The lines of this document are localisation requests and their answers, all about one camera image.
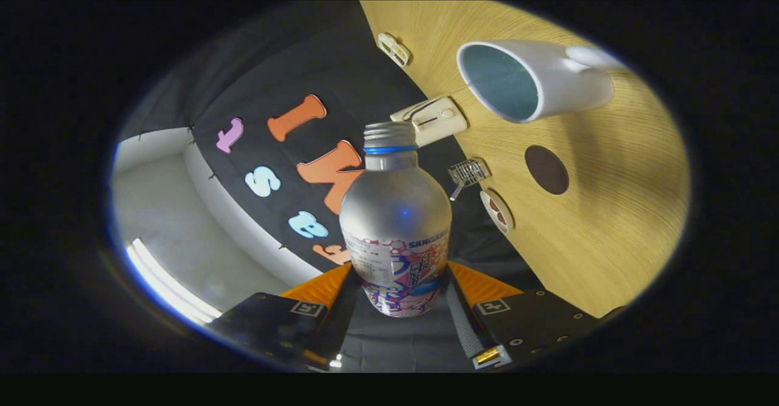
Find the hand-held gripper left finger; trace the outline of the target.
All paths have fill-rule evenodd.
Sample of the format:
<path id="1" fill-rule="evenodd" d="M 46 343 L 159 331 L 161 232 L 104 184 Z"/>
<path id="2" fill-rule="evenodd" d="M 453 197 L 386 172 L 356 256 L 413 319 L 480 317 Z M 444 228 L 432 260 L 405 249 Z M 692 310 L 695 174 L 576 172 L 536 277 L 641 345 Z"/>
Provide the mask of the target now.
<path id="1" fill-rule="evenodd" d="M 207 327 L 226 345 L 275 369 L 328 372 L 360 289 L 358 274 L 344 264 L 281 295 L 257 292 Z"/>

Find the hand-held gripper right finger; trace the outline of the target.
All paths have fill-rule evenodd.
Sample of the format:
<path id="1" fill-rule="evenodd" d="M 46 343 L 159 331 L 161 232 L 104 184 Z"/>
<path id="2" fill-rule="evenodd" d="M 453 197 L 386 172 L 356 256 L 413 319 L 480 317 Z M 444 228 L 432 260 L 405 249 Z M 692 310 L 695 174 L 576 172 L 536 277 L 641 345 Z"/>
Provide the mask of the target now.
<path id="1" fill-rule="evenodd" d="M 593 317 L 551 290 L 524 290 L 448 262 L 444 295 L 465 356 L 476 370 L 518 370 L 559 353 L 623 311 Z"/>

